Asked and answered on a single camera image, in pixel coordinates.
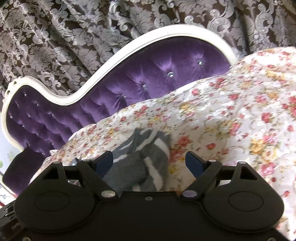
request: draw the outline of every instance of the tufted backrest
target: tufted backrest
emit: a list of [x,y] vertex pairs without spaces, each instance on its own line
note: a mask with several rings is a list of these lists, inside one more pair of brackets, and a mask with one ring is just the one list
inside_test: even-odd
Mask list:
[[41,153],[45,158],[50,150],[61,148],[74,132],[86,125],[192,81],[224,74],[229,67],[226,57],[208,42],[193,37],[167,38],[115,66],[71,105],[54,104],[33,87],[22,86],[8,105],[7,130],[23,148]]

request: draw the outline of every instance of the folded garment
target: folded garment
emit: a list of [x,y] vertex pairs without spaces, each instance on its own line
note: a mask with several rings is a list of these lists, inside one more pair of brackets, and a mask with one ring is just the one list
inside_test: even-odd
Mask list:
[[168,172],[170,135],[136,129],[112,153],[114,163],[103,180],[116,192],[162,190]]

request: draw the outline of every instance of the floral blanket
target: floral blanket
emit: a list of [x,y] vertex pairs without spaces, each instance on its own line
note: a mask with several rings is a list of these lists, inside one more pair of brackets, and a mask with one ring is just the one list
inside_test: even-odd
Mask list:
[[131,105],[81,129],[51,162],[95,158],[113,150],[135,128],[171,135],[166,190],[182,191],[194,181],[185,166],[192,150],[224,165],[248,162],[283,198],[278,229],[296,238],[296,49],[275,48],[249,55],[228,73],[202,79],[158,99]]

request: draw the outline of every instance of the curtain fold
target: curtain fold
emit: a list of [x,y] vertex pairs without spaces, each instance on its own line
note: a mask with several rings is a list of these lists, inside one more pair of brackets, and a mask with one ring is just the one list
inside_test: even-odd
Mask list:
[[292,0],[9,0],[0,9],[2,95],[24,75],[72,94],[133,39],[179,23],[217,33],[239,58],[296,44]]

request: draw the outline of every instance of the black device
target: black device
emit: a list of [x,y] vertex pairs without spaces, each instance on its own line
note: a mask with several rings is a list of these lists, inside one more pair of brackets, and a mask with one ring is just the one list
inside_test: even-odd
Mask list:
[[[113,164],[109,151],[76,166],[52,163],[0,209],[1,240],[288,241],[275,230],[282,199],[246,162],[223,166],[191,151],[185,162],[197,179],[180,196],[119,196],[102,180]],[[219,185],[220,180],[231,182]]]

